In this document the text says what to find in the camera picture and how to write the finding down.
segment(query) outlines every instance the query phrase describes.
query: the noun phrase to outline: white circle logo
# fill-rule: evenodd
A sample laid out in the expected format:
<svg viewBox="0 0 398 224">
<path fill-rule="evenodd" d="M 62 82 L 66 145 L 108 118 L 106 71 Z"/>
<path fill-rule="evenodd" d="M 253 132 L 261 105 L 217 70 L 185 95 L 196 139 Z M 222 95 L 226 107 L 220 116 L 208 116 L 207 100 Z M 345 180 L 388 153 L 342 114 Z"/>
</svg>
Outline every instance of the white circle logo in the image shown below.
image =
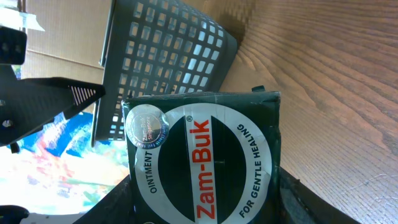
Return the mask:
<svg viewBox="0 0 398 224">
<path fill-rule="evenodd" d="M 263 206 L 271 179 L 271 152 L 261 130 L 245 115 L 231 108 L 211 103 L 184 105 L 166 114 L 170 129 L 185 117 L 187 151 L 190 160 L 195 221 L 180 213 L 171 203 L 160 183 L 160 147 L 137 149 L 135 175 L 139 191 L 148 206 L 169 223 L 217 223 L 217 199 L 213 160 L 211 117 L 221 121 L 238 139 L 246 161 L 246 180 L 243 193 L 232 214 L 223 222 L 249 223 Z M 152 161 L 151 185 L 147 182 L 148 163 Z"/>
</svg>

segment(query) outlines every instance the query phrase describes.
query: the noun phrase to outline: wooden surface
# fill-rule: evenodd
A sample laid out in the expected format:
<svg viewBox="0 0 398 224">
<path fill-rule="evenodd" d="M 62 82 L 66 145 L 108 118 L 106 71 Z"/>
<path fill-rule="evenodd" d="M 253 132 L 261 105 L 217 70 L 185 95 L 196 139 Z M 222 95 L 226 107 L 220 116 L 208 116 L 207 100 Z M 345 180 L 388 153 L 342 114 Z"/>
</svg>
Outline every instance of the wooden surface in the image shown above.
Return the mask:
<svg viewBox="0 0 398 224">
<path fill-rule="evenodd" d="M 362 223 L 398 223 L 398 1 L 185 2 L 240 43 L 222 91 L 282 92 L 282 167 Z"/>
</svg>

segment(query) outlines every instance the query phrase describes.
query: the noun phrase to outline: brown wood grain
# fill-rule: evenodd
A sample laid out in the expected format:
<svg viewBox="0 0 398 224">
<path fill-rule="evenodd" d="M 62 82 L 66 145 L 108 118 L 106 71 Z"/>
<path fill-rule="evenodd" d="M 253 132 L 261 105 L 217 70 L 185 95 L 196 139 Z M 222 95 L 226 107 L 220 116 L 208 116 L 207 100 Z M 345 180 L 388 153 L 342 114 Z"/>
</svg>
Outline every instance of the brown wood grain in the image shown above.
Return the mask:
<svg viewBox="0 0 398 224">
<path fill-rule="evenodd" d="M 362 223 L 398 223 L 398 1 L 201 10 L 240 44 L 221 90 L 282 92 L 282 167 Z"/>
</svg>

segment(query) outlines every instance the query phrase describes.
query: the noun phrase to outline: gray basket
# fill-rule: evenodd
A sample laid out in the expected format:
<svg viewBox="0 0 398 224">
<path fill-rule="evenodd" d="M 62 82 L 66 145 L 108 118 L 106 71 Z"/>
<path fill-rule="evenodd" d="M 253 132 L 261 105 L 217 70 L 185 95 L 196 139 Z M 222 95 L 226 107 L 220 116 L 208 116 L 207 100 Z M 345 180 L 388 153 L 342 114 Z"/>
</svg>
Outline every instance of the gray basket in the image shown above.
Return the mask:
<svg viewBox="0 0 398 224">
<path fill-rule="evenodd" d="M 178 0 L 114 0 L 93 140 L 124 139 L 123 99 L 218 91 L 237 47 L 210 17 Z"/>
</svg>

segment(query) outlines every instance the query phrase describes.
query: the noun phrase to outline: table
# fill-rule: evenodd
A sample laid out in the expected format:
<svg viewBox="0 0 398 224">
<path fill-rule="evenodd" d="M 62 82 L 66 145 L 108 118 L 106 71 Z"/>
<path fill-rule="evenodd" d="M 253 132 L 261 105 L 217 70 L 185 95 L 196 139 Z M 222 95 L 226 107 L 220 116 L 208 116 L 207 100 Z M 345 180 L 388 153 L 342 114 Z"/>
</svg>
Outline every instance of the table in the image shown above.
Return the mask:
<svg viewBox="0 0 398 224">
<path fill-rule="evenodd" d="M 281 166 L 361 223 L 398 223 L 398 1 L 184 1 L 240 44 L 221 91 L 282 92 Z"/>
</svg>

